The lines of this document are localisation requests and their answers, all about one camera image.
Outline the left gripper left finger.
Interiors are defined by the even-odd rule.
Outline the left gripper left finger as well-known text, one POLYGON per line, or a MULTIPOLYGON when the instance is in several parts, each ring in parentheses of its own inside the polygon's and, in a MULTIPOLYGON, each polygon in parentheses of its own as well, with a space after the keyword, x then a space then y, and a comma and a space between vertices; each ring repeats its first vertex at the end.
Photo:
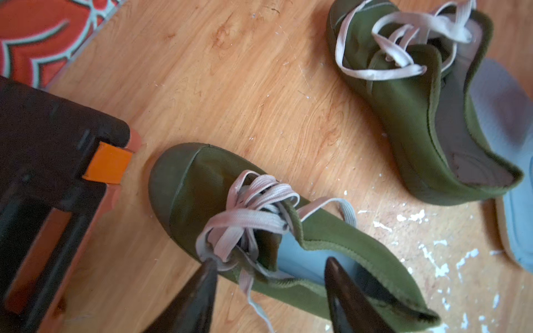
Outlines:
POLYGON ((209 332, 217 290, 217 264, 207 259, 145 332, 209 332))

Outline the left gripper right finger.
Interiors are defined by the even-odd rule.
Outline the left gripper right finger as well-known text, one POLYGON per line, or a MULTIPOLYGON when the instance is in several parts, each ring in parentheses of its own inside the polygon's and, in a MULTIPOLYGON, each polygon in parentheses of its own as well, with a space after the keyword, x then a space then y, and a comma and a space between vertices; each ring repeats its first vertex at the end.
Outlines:
POLYGON ((327 259, 324 277, 334 333, 394 333, 334 257, 327 259))

